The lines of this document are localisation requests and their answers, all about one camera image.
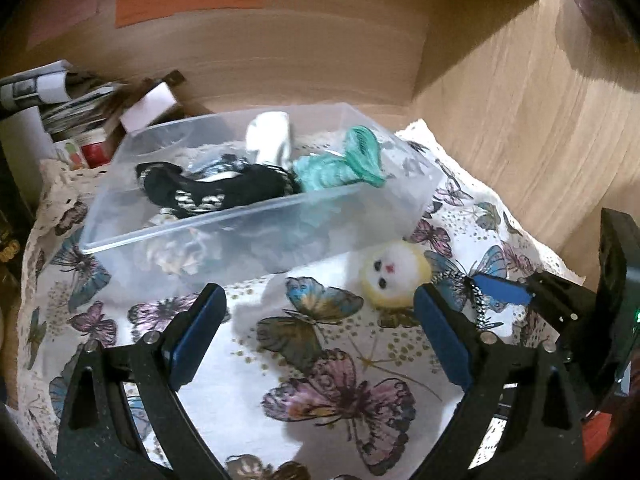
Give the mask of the black patterned pouch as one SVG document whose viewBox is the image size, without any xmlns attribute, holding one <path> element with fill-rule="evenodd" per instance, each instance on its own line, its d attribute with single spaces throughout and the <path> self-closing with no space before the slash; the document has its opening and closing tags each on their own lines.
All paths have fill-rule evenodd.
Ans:
<svg viewBox="0 0 640 480">
<path fill-rule="evenodd" d="M 138 185 L 160 208 L 178 218 L 248 206 L 300 192 L 294 176 L 278 166 L 222 162 L 213 181 L 185 176 L 171 162 L 145 162 L 136 167 Z"/>
</svg>

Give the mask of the yellow white plush ball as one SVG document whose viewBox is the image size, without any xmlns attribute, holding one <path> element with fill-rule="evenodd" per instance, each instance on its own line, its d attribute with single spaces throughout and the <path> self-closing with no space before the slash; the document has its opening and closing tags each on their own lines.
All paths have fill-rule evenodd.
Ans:
<svg viewBox="0 0 640 480">
<path fill-rule="evenodd" d="M 416 244 L 396 240 L 373 248 L 360 269 L 363 296 L 373 307 L 410 308 L 416 290 L 432 279 L 432 266 Z"/>
</svg>

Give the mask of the white cloth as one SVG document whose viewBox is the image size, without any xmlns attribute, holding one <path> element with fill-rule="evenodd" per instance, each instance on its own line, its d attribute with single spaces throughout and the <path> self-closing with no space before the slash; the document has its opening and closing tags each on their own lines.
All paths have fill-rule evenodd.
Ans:
<svg viewBox="0 0 640 480">
<path fill-rule="evenodd" d="M 291 167 L 293 136 L 290 118 L 280 110 L 258 114 L 247 126 L 245 149 L 256 164 Z"/>
</svg>

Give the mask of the pink paper note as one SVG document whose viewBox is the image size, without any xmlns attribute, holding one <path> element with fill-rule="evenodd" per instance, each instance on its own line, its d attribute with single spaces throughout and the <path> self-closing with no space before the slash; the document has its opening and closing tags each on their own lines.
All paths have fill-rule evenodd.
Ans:
<svg viewBox="0 0 640 480">
<path fill-rule="evenodd" d="M 93 18 L 101 0 L 42 0 L 32 11 L 27 47 L 29 49 L 58 37 L 70 28 Z"/>
</svg>

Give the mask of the floral fabric pouch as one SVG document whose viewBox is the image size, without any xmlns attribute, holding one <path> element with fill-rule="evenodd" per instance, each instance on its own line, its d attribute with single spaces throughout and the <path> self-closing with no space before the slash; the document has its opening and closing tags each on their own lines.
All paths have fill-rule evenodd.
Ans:
<svg viewBox="0 0 640 480">
<path fill-rule="evenodd" d="M 217 232 L 186 228 L 144 240 L 138 249 L 142 270 L 160 270 L 165 274 L 193 276 L 221 257 Z"/>
</svg>

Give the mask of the green knitted item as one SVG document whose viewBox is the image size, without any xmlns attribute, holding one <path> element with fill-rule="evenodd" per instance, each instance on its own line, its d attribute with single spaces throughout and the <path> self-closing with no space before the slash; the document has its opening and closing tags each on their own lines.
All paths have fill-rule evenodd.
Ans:
<svg viewBox="0 0 640 480">
<path fill-rule="evenodd" d="M 365 126 L 350 128 L 343 148 L 341 155 L 325 152 L 296 159 L 293 172 L 300 189 L 312 192 L 356 183 L 382 188 L 386 177 L 380 144 L 373 131 Z"/>
</svg>

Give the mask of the butterfly print cloth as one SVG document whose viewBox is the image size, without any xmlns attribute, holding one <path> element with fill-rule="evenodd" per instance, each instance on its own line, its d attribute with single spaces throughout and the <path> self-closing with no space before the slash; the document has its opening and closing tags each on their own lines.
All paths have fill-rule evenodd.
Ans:
<svg viewBox="0 0 640 480">
<path fill-rule="evenodd" d="M 399 133 L 444 170 L 446 181 L 405 242 L 419 245 L 442 294 L 510 344 L 536 346 L 556 331 L 536 313 L 472 297 L 472 277 L 519 280 L 574 273 L 524 231 L 498 194 L 438 144 L 423 120 Z M 77 299 L 98 268 L 79 237 L 99 171 L 46 170 L 32 232 L 26 326 L 43 332 L 21 378 L 25 416 L 49 460 L 68 384 L 90 341 L 107 347 L 164 330 L 194 295 L 138 301 L 116 281 Z M 228 314 L 180 399 L 203 439 L 239 479 L 405 479 L 433 447 L 461 399 L 410 308 L 373 307 L 360 269 L 372 250 L 315 261 L 229 285 Z"/>
</svg>

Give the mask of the clear plastic storage box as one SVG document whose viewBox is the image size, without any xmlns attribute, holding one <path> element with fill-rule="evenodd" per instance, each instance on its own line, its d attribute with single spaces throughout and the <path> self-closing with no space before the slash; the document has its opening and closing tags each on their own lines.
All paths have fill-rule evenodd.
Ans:
<svg viewBox="0 0 640 480">
<path fill-rule="evenodd" d="M 171 162 L 185 176 L 226 155 L 254 162 L 247 126 L 260 113 L 288 114 L 292 157 L 344 153 L 346 132 L 373 131 L 381 148 L 382 188 L 356 183 L 264 200 L 248 206 L 170 220 L 138 185 L 136 167 Z M 345 103 L 234 110 L 141 130 L 116 151 L 88 212 L 79 247 L 117 281 L 133 289 L 177 283 L 230 284 L 306 266 L 318 260 L 410 235 L 442 182 L 442 170 L 355 107 Z M 193 276 L 138 266 L 144 240 L 186 228 L 217 232 L 219 260 Z"/>
</svg>

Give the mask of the small white card box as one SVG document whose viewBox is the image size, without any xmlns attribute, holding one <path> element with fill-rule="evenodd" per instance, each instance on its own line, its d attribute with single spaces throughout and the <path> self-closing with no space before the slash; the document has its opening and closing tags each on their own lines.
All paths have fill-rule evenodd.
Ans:
<svg viewBox="0 0 640 480">
<path fill-rule="evenodd" d="M 161 82 L 128 107 L 119 121 L 126 133 L 134 133 L 157 124 L 161 119 L 180 112 L 174 92 L 167 82 Z"/>
</svg>

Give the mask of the stack of papers and books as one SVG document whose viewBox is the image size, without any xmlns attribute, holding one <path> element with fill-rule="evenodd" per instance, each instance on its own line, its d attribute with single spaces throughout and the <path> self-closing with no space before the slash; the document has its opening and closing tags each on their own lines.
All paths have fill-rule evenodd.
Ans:
<svg viewBox="0 0 640 480">
<path fill-rule="evenodd" d="M 111 161 L 129 84 L 58 60 L 1 79 L 1 116 L 37 113 L 56 156 L 70 168 Z"/>
</svg>

